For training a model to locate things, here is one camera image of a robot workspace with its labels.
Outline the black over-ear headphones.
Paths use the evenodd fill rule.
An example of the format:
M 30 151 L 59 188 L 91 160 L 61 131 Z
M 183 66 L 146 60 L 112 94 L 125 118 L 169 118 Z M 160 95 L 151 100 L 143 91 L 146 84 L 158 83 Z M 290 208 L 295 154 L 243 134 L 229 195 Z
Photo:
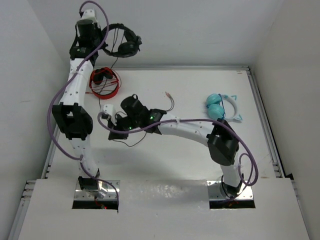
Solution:
M 129 58 L 135 56 L 140 51 L 142 39 L 139 35 L 136 35 L 130 28 L 126 27 L 122 23 L 113 23 L 109 25 L 109 30 L 123 30 L 123 37 L 125 38 L 125 42 L 121 42 L 119 44 L 117 51 L 108 50 L 108 44 L 105 43 L 101 49 L 108 56 L 115 58 Z

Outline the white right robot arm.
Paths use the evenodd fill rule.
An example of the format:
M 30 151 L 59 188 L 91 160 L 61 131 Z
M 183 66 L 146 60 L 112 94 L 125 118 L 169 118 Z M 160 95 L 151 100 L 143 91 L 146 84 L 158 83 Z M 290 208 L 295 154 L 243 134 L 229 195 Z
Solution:
M 242 183 L 235 165 L 239 142 L 231 134 L 233 129 L 227 121 L 219 118 L 218 125 L 206 120 L 183 121 L 166 110 L 148 109 L 135 94 L 125 98 L 120 106 L 124 116 L 120 116 L 111 104 L 101 108 L 107 126 L 112 130 L 109 140 L 127 139 L 129 131 L 140 128 L 150 134 L 177 136 L 203 144 L 211 159 L 221 167 L 221 188 L 225 196 L 231 198 L 239 193 Z

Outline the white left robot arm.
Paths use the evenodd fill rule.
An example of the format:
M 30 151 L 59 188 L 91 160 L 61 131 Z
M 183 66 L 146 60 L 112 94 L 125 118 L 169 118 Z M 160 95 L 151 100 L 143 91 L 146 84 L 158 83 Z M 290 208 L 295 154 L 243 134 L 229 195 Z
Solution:
M 78 161 L 80 189 L 96 193 L 100 190 L 97 180 L 100 170 L 95 163 L 90 141 L 93 119 L 85 110 L 84 100 L 98 57 L 95 49 L 103 41 L 103 35 L 99 24 L 92 19 L 79 20 L 75 30 L 75 39 L 69 50 L 69 84 L 51 112 L 60 132 L 69 140 L 74 151 L 73 156 Z

